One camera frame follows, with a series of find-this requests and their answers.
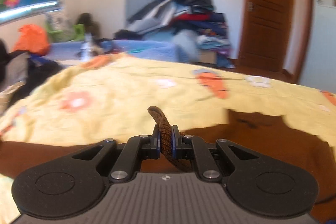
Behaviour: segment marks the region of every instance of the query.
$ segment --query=yellow blanket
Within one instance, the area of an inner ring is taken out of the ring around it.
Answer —
[[[70,67],[7,111],[0,132],[10,130],[2,138],[61,146],[106,138],[126,142],[135,135],[151,135],[155,123],[147,108],[155,105],[181,131],[227,123],[224,110],[234,109],[284,115],[288,126],[336,146],[336,106],[318,90],[277,80],[272,88],[257,88],[245,75],[211,69],[225,78],[229,96],[224,100],[200,85],[194,75],[200,68],[132,57],[97,70]],[[11,183],[0,177],[0,224],[18,215]]]

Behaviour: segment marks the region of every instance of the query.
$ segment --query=gray ribbed panel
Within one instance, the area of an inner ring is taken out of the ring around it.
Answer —
[[[23,215],[15,224],[317,224],[309,215],[272,220],[235,205],[217,183],[194,173],[139,173],[128,183],[114,184],[104,199],[86,213],[67,220],[40,220]]]

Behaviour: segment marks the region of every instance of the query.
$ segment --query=brown fabric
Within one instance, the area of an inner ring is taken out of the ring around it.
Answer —
[[[159,125],[161,146],[166,160],[145,160],[142,172],[174,173],[190,168],[185,162],[171,158],[171,126],[163,112],[150,107],[148,112]],[[281,117],[260,113],[229,111],[229,124],[209,128],[194,128],[182,135],[202,137],[213,143],[226,138],[259,153],[299,166],[310,172],[318,181],[320,193],[311,215],[321,223],[336,219],[336,163],[328,143],[318,137],[286,126]],[[74,152],[84,146],[55,147],[29,143],[0,143],[0,173],[15,178],[22,171]]]

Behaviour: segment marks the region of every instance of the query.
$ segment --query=wooden door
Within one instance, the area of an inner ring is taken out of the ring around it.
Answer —
[[[281,72],[293,0],[246,0],[239,65]]]

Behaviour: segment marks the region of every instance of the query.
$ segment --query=brown door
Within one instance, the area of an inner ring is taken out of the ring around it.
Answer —
[[[281,72],[293,0],[246,0],[239,65]]]

